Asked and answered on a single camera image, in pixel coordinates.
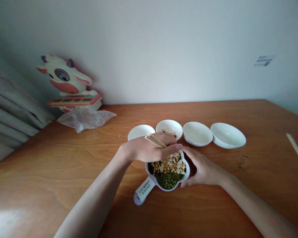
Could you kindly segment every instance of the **cow toy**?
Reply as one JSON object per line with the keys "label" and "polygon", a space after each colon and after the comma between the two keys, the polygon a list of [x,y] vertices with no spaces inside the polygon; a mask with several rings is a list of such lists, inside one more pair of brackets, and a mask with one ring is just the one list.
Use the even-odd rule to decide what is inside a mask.
{"label": "cow toy", "polygon": [[59,107],[63,112],[75,110],[77,107],[100,108],[102,96],[95,90],[86,90],[93,81],[87,75],[74,68],[74,61],[67,62],[57,56],[41,56],[45,63],[37,66],[38,71],[50,76],[51,84],[60,90],[60,98],[48,103],[51,107]]}

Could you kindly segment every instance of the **transparent plastic bag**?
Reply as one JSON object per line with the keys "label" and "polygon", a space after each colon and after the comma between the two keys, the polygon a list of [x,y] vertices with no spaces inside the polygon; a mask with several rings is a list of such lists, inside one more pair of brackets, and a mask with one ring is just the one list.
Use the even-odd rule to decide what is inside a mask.
{"label": "transparent plastic bag", "polygon": [[57,121],[63,125],[75,128],[77,133],[85,129],[94,129],[103,126],[110,118],[117,116],[110,111],[95,111],[88,108],[79,108],[63,114]]}

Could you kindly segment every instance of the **table stain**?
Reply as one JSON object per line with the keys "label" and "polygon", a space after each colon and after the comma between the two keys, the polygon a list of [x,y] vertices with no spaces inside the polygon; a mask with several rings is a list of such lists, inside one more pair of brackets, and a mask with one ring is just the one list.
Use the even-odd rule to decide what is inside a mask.
{"label": "table stain", "polygon": [[244,164],[244,159],[241,159],[241,160],[237,161],[236,163],[237,163],[237,167],[239,169],[242,169],[243,168],[242,165]]}

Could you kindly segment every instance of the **hand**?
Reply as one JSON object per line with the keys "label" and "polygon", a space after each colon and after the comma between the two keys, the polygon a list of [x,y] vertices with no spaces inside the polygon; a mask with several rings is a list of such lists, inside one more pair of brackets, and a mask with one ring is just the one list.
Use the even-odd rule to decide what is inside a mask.
{"label": "hand", "polygon": [[228,172],[214,164],[205,155],[187,146],[183,146],[182,151],[192,160],[197,171],[194,176],[181,183],[181,188],[195,184],[221,185],[225,180]]}
{"label": "hand", "polygon": [[122,144],[117,154],[122,153],[130,161],[154,162],[162,160],[168,155],[172,155],[182,149],[182,145],[177,144],[176,139],[171,134],[157,132],[153,135],[167,145],[167,147],[159,148],[145,139],[145,137],[139,137]]}

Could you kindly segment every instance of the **sticker on wall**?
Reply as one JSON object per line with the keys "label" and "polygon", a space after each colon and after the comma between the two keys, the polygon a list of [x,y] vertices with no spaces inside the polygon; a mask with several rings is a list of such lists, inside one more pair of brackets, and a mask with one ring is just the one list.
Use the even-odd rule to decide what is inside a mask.
{"label": "sticker on wall", "polygon": [[275,55],[260,56],[254,64],[254,67],[267,66],[273,60],[273,58],[275,58]]}

